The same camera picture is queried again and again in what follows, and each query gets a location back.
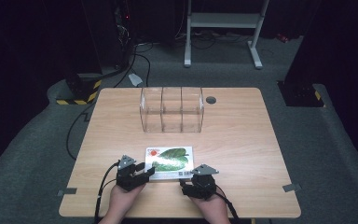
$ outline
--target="acrylic compartment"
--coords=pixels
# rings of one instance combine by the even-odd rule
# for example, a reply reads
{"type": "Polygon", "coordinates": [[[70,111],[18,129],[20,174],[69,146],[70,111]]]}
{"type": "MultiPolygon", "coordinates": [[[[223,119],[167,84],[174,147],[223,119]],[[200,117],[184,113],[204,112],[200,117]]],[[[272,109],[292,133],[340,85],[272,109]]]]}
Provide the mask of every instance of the acrylic compartment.
{"type": "Polygon", "coordinates": [[[140,114],[145,133],[200,133],[202,88],[142,88],[140,114]]]}

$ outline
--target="cable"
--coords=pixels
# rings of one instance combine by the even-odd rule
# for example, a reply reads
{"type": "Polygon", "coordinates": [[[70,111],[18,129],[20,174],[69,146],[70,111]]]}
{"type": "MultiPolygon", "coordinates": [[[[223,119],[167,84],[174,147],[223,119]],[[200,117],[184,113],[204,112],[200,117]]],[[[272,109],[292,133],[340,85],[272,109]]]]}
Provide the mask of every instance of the cable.
{"type": "Polygon", "coordinates": [[[104,187],[106,187],[106,185],[108,185],[108,184],[112,183],[113,181],[115,181],[115,179],[113,179],[113,180],[109,180],[108,182],[106,182],[106,184],[105,184],[105,185],[103,185],[103,189],[104,189],[104,187]]]}
{"type": "Polygon", "coordinates": [[[119,75],[120,73],[122,73],[125,68],[126,67],[123,66],[120,69],[118,69],[117,71],[102,75],[100,77],[83,77],[82,80],[91,82],[91,81],[102,80],[102,79],[105,79],[105,78],[108,78],[108,77],[113,77],[113,76],[116,76],[116,75],[119,75]]]}
{"type": "Polygon", "coordinates": [[[129,43],[130,32],[127,30],[126,27],[124,27],[122,25],[118,25],[117,30],[118,30],[118,41],[120,41],[121,47],[124,50],[126,48],[127,44],[129,43]]]}
{"type": "Polygon", "coordinates": [[[154,43],[151,42],[151,43],[144,43],[144,44],[138,44],[136,45],[136,47],[139,47],[139,46],[143,46],[143,45],[150,45],[151,47],[149,49],[145,49],[145,50],[142,50],[142,51],[135,51],[135,53],[144,53],[144,52],[147,52],[149,50],[151,50],[153,47],[154,47],[154,43]]]}
{"type": "Polygon", "coordinates": [[[76,161],[76,157],[75,157],[75,156],[71,153],[71,151],[69,150],[69,137],[70,137],[70,135],[71,135],[71,131],[72,131],[72,129],[74,128],[74,126],[75,126],[77,120],[80,119],[80,117],[81,117],[82,115],[85,116],[85,117],[84,117],[84,121],[85,121],[85,122],[89,122],[89,121],[90,121],[90,119],[88,118],[89,113],[86,113],[86,111],[87,111],[88,109],[90,109],[90,108],[91,108],[92,106],[94,106],[94,105],[95,105],[95,102],[92,103],[91,105],[89,105],[86,109],[84,109],[84,110],[76,117],[76,119],[75,119],[74,122],[72,123],[71,127],[69,128],[68,134],[66,135],[66,151],[68,152],[69,156],[70,156],[72,159],[74,159],[74,161],[76,161]]]}
{"type": "Polygon", "coordinates": [[[116,88],[118,85],[120,85],[120,83],[124,80],[124,78],[127,76],[127,74],[130,72],[132,66],[133,66],[133,63],[135,62],[135,55],[132,57],[132,63],[130,65],[130,67],[127,69],[127,72],[124,74],[124,76],[121,78],[121,80],[113,87],[113,88],[116,88]]]}
{"type": "Polygon", "coordinates": [[[150,74],[150,61],[144,55],[140,55],[140,54],[134,54],[134,55],[144,58],[148,63],[147,75],[146,75],[146,87],[148,87],[149,86],[149,74],[150,74]]]}
{"type": "Polygon", "coordinates": [[[95,214],[94,214],[94,223],[97,224],[100,220],[99,218],[99,214],[100,214],[100,206],[101,206],[101,198],[103,197],[103,188],[104,188],[104,181],[107,178],[107,175],[109,175],[109,172],[115,167],[118,166],[118,164],[120,163],[120,161],[113,163],[113,165],[111,165],[109,167],[109,169],[107,169],[106,173],[103,176],[103,181],[101,182],[101,186],[100,189],[98,190],[98,198],[97,198],[97,203],[95,205],[95,214]]]}
{"type": "Polygon", "coordinates": [[[232,216],[234,216],[234,220],[237,222],[237,224],[240,224],[240,218],[237,215],[237,211],[235,211],[234,205],[232,205],[232,202],[228,200],[225,192],[219,186],[217,186],[217,187],[222,191],[223,195],[219,194],[218,192],[215,192],[214,194],[216,194],[217,196],[222,198],[223,201],[225,201],[225,203],[228,206],[229,211],[231,212],[232,216]]]}
{"type": "Polygon", "coordinates": [[[133,72],[133,74],[136,74],[135,69],[131,68],[131,71],[133,72]]]}
{"type": "Polygon", "coordinates": [[[216,37],[213,34],[201,34],[201,35],[195,35],[195,36],[199,41],[205,41],[205,42],[212,41],[212,44],[206,48],[200,48],[200,47],[197,47],[196,45],[194,45],[194,43],[191,43],[191,47],[194,47],[195,49],[208,49],[208,48],[211,48],[216,43],[235,44],[235,43],[240,43],[240,42],[246,41],[250,38],[249,35],[246,36],[244,39],[241,39],[242,35],[232,36],[232,37],[234,37],[233,40],[225,40],[225,39],[222,39],[222,37],[216,37]]]}
{"type": "Polygon", "coordinates": [[[185,4],[185,0],[183,0],[183,13],[182,13],[182,20],[180,22],[180,27],[178,32],[175,35],[175,39],[177,38],[177,36],[180,34],[180,31],[182,30],[182,26],[183,26],[183,22],[185,20],[185,14],[186,14],[186,4],[185,4]]]}

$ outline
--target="book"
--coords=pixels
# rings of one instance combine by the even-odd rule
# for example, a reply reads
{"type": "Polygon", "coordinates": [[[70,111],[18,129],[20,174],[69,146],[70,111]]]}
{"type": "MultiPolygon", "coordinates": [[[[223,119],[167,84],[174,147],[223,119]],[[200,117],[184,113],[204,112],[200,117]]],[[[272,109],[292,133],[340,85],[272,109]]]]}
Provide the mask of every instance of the book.
{"type": "Polygon", "coordinates": [[[193,147],[148,147],[145,170],[155,167],[150,180],[174,180],[193,177],[193,147]]]}

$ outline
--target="metal stand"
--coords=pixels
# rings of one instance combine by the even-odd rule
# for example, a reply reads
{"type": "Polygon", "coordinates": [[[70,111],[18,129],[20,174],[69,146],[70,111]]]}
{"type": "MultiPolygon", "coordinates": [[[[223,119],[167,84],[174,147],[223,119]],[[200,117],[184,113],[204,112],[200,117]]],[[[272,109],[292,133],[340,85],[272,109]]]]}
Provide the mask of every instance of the metal stand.
{"type": "Polygon", "coordinates": [[[219,28],[254,28],[255,34],[252,41],[248,41],[249,50],[255,62],[255,68],[261,69],[263,65],[258,57],[255,45],[260,35],[260,30],[266,16],[269,0],[265,0],[260,13],[238,14],[238,13],[192,13],[191,0],[188,0],[187,8],[187,30],[185,67],[191,66],[191,27],[219,27],[219,28]]]}

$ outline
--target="hazard tape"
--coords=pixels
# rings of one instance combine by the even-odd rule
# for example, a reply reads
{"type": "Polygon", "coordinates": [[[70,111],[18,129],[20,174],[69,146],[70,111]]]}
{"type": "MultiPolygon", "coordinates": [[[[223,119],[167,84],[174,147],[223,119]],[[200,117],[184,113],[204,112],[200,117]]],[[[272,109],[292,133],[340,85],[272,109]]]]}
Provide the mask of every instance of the hazard tape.
{"type": "Polygon", "coordinates": [[[318,99],[318,101],[320,101],[322,99],[321,94],[319,94],[319,92],[317,92],[317,91],[315,91],[315,96],[316,96],[316,99],[318,99]]]}
{"type": "Polygon", "coordinates": [[[57,99],[58,105],[88,105],[92,104],[95,97],[97,96],[98,89],[101,86],[101,80],[94,83],[91,93],[85,99],[57,99]]]}

